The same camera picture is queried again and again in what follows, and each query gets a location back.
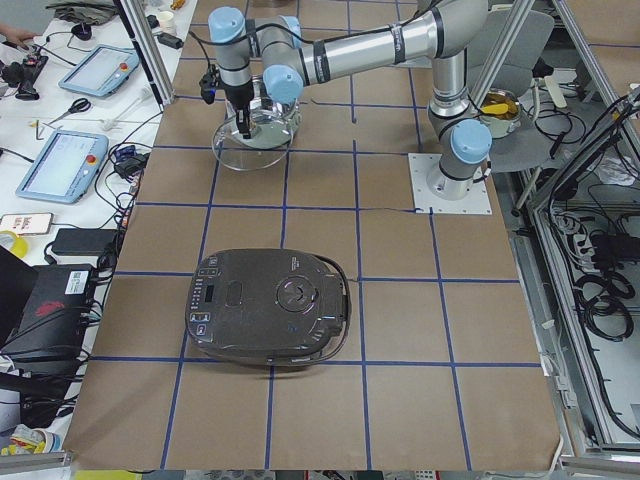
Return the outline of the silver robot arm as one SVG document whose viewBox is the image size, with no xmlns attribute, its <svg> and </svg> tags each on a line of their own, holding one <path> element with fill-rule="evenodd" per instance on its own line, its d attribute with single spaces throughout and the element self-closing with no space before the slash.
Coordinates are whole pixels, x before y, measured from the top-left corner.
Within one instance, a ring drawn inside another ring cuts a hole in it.
<svg viewBox="0 0 640 480">
<path fill-rule="evenodd" d="M 469 114 L 465 73 L 466 48 L 487 17 L 485 1 L 435 1 L 404 21 L 307 41 L 295 17 L 248 19 L 235 7 L 213 10 L 216 62 L 200 87 L 206 102 L 216 89 L 226 97 L 227 118 L 212 138 L 216 159 L 234 170 L 271 166 L 294 139 L 305 87 L 426 57 L 433 68 L 428 114 L 442 142 L 429 186 L 443 198 L 463 197 L 492 145 L 488 128 Z"/>
</svg>

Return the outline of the person forearm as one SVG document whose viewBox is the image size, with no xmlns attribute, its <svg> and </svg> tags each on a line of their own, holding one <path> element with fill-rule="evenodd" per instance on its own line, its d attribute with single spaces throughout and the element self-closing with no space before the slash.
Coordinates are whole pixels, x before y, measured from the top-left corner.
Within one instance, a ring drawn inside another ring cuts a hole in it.
<svg viewBox="0 0 640 480">
<path fill-rule="evenodd" d="M 21 48 L 26 48 L 27 42 L 32 41 L 36 36 L 38 36 L 38 33 L 36 32 L 18 28 L 3 22 L 0 23 L 0 33 L 9 43 Z"/>
</svg>

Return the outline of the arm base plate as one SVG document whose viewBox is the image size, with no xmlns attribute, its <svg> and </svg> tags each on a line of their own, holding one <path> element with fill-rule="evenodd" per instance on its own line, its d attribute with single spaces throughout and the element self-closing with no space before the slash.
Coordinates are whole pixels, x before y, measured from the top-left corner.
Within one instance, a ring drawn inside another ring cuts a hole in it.
<svg viewBox="0 0 640 480">
<path fill-rule="evenodd" d="M 478 166 L 467 180 L 452 180 L 440 170 L 440 154 L 409 153 L 414 210 L 422 214 L 491 215 L 486 177 Z"/>
</svg>

